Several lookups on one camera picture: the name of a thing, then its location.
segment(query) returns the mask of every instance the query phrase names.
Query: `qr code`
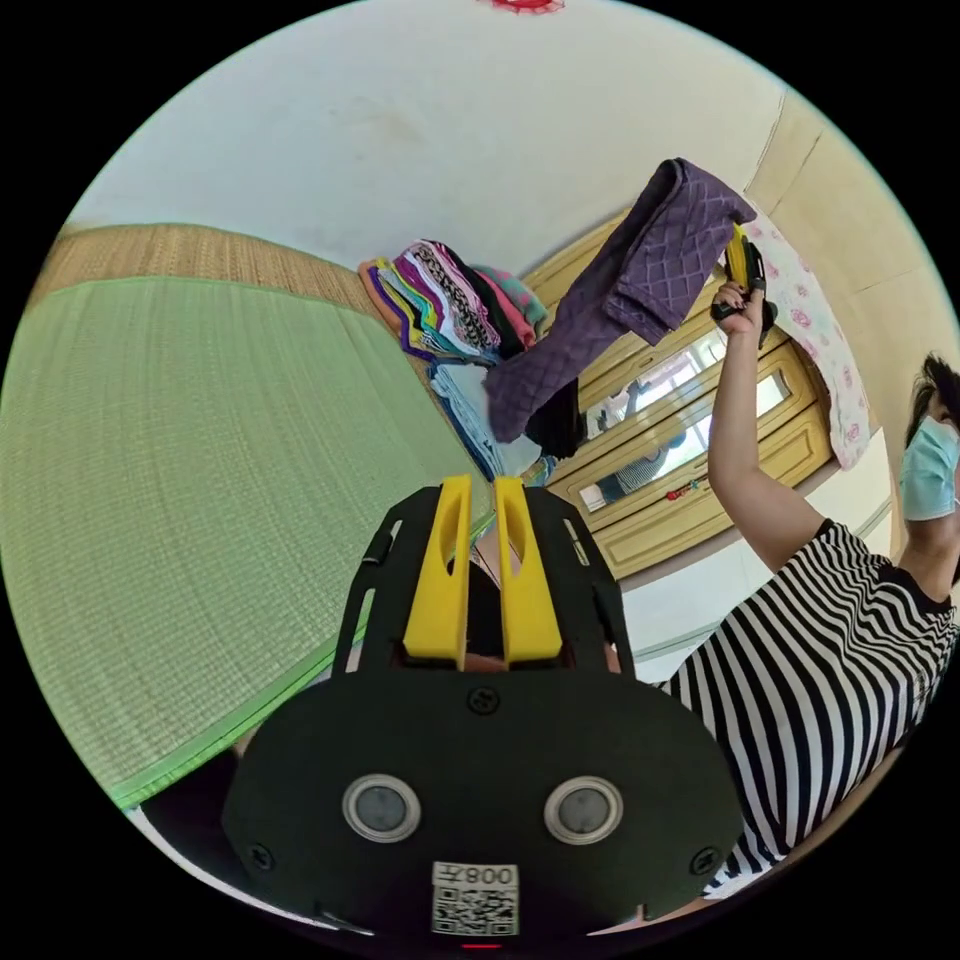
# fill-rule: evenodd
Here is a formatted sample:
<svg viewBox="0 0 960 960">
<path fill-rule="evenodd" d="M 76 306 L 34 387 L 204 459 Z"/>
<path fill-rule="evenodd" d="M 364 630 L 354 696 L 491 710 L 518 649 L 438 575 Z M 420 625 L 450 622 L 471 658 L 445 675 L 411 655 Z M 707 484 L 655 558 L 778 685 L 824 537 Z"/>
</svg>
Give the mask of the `qr code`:
<svg viewBox="0 0 960 960">
<path fill-rule="evenodd" d="M 433 932 L 475 937 L 517 932 L 517 889 L 434 887 Z"/>
</svg>

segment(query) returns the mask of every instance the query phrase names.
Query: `pink floral fabric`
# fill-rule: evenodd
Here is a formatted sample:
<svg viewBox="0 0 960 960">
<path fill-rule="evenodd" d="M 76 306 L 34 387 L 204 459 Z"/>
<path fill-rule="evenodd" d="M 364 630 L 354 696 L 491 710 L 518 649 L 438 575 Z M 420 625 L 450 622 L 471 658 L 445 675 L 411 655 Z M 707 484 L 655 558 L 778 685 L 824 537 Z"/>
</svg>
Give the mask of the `pink floral fabric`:
<svg viewBox="0 0 960 960">
<path fill-rule="evenodd" d="M 853 351 L 817 278 L 780 231 L 759 210 L 744 227 L 763 255 L 767 297 L 779 308 L 777 326 L 816 364 L 830 392 L 830 443 L 849 470 L 870 443 L 867 400 Z"/>
</svg>

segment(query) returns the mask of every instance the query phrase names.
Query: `green mat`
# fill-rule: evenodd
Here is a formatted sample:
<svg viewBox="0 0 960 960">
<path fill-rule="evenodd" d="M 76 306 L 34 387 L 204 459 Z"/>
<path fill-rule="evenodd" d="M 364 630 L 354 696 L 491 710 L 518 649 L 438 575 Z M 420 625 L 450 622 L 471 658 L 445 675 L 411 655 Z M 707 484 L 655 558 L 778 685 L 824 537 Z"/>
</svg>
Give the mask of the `green mat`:
<svg viewBox="0 0 960 960">
<path fill-rule="evenodd" d="M 396 341 L 231 283 L 98 281 L 22 320 L 0 394 L 0 559 L 30 665 L 121 807 L 326 669 L 389 507 L 490 487 Z"/>
</svg>

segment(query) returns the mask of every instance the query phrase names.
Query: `wardrobe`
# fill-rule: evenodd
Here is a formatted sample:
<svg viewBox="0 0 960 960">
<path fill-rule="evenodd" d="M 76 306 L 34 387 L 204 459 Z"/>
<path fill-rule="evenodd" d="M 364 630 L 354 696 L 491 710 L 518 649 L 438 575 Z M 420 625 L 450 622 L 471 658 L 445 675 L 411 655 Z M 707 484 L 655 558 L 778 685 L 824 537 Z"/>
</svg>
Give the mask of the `wardrobe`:
<svg viewBox="0 0 960 960">
<path fill-rule="evenodd" d="M 524 278 L 550 310 L 625 212 Z M 651 567 L 731 526 L 707 479 L 710 419 L 726 337 L 710 317 L 719 268 L 680 328 L 655 347 L 635 334 L 580 377 L 587 440 L 548 488 L 573 503 L 617 579 Z M 828 394 L 806 354 L 774 328 L 760 353 L 757 429 L 763 469 L 796 486 L 833 459 Z"/>
</svg>

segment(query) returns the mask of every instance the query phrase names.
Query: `face mask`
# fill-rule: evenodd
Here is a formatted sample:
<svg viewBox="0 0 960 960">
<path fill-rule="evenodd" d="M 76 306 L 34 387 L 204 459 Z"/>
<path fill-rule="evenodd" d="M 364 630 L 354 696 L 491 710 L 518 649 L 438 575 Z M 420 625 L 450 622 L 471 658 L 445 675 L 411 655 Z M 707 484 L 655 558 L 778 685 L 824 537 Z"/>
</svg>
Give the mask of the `face mask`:
<svg viewBox="0 0 960 960">
<path fill-rule="evenodd" d="M 949 424 L 926 417 L 903 455 L 900 496 L 905 520 L 949 516 L 957 500 L 960 435 Z"/>
</svg>

